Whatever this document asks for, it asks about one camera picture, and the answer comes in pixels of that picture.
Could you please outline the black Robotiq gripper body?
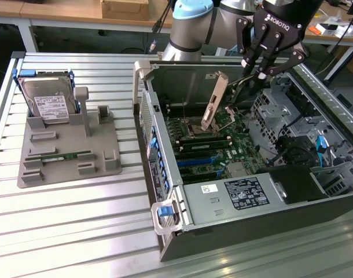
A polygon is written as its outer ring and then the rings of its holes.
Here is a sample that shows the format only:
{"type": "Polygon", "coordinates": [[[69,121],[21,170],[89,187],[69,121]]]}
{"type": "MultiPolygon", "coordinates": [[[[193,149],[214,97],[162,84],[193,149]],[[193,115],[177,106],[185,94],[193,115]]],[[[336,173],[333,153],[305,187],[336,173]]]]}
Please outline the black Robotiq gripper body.
{"type": "Polygon", "coordinates": [[[305,30],[322,1],[263,1],[253,17],[255,37],[260,46],[276,52],[303,40],[305,30]]]}

